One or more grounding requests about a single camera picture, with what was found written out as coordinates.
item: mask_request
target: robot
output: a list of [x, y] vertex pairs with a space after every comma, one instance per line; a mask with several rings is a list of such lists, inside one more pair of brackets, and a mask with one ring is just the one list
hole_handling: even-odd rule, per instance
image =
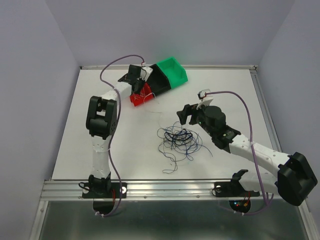
[[[148, 66], [130, 65], [128, 73], [124, 75], [114, 89], [102, 96], [92, 96], [86, 118], [86, 128], [92, 138], [93, 165], [88, 182], [79, 186], [83, 189], [83, 198], [125, 198], [121, 191], [125, 183], [111, 182], [108, 148], [110, 140], [117, 128], [117, 105], [119, 97], [125, 99], [132, 94], [139, 94], [153, 69]], [[198, 93], [199, 103], [186, 104], [183, 110], [177, 112], [182, 125], [190, 118], [190, 125], [198, 124], [211, 136], [212, 142], [219, 149], [230, 154], [241, 156], [268, 170], [271, 174], [263, 174], [259, 180], [257, 172], [240, 169], [234, 173], [229, 181], [219, 182], [212, 189], [217, 198], [243, 197], [246, 193], [259, 196], [262, 191], [280, 195], [291, 205], [299, 206], [317, 185], [318, 180], [311, 169], [306, 157], [301, 153], [292, 155], [278, 152], [258, 143], [251, 142], [240, 131], [233, 129], [226, 123], [226, 115], [218, 106], [210, 105], [213, 98], [210, 90]], [[231, 205], [233, 210], [246, 213], [248, 203]], [[100, 213], [108, 214], [114, 207], [114, 202], [93, 202], [93, 208]]]

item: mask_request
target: tangled wire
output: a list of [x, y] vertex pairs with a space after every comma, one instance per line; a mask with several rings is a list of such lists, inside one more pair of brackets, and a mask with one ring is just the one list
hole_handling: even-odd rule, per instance
[[[162, 170], [164, 174], [172, 174], [177, 171], [177, 162], [181, 162], [185, 159], [193, 161], [194, 158], [191, 154], [199, 151], [201, 147], [206, 148], [211, 156], [213, 156], [211, 151], [203, 145], [202, 138], [199, 134], [190, 129], [183, 128], [178, 121], [176, 121], [172, 126], [159, 128], [157, 136], [162, 139], [162, 142], [158, 146], [159, 152], [174, 163], [173, 169]], [[176, 151], [177, 153], [184, 155], [184, 158], [177, 160], [176, 156], [171, 152], [167, 152], [166, 149]]]

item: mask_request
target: wall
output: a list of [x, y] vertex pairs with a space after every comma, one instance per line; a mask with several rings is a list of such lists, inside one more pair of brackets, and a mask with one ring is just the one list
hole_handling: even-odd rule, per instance
[[0, 2], [0, 239], [28, 239], [79, 73], [44, 0]]
[[[258, 64], [294, 0], [46, 0], [81, 66], [127, 54], [149, 63]], [[122, 63], [133, 63], [124, 60]]]
[[[320, 180], [320, 1], [296, 0], [258, 74], [283, 151], [305, 154]], [[308, 203], [320, 228], [320, 187]]]

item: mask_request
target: white table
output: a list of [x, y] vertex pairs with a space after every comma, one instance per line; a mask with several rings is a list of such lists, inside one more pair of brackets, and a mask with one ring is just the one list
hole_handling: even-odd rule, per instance
[[[72, 104], [59, 149], [53, 180], [86, 180], [92, 167], [92, 143], [86, 129], [86, 117], [91, 96], [100, 96], [110, 90], [100, 82], [101, 70], [81, 70], [75, 88]], [[127, 72], [127, 69], [105, 71], [103, 78], [112, 84]], [[178, 121], [176, 112], [185, 104], [198, 103], [197, 93], [203, 89], [211, 91], [234, 91], [243, 97], [248, 105], [253, 125], [253, 141], [271, 148], [266, 123], [259, 105], [257, 93], [248, 69], [188, 69], [188, 82], [170, 90], [145, 105], [134, 107], [129, 98], [122, 101], [122, 113], [111, 154], [122, 179], [166, 180], [166, 179], [224, 179], [231, 178], [240, 169], [254, 170], [254, 164], [239, 156], [218, 149], [211, 138], [199, 126], [185, 126], [202, 137], [203, 144], [213, 154], [202, 148], [178, 163], [178, 170], [172, 174], [163, 169], [173, 168], [158, 146], [159, 125], [167, 127]], [[249, 137], [247, 113], [238, 98], [231, 94], [214, 95], [211, 105], [222, 109], [229, 126]]]

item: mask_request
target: gray wall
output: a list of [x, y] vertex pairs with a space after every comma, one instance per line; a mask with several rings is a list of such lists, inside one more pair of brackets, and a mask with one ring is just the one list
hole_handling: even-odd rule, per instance
[[[305, 154], [320, 180], [320, 1], [296, 0], [259, 64], [284, 151]], [[308, 203], [320, 228], [320, 187]]]
[[0, 239], [28, 239], [79, 73], [44, 0], [0, 2]]
[[127, 54], [149, 63], [258, 64], [294, 0], [46, 0], [81, 66]]

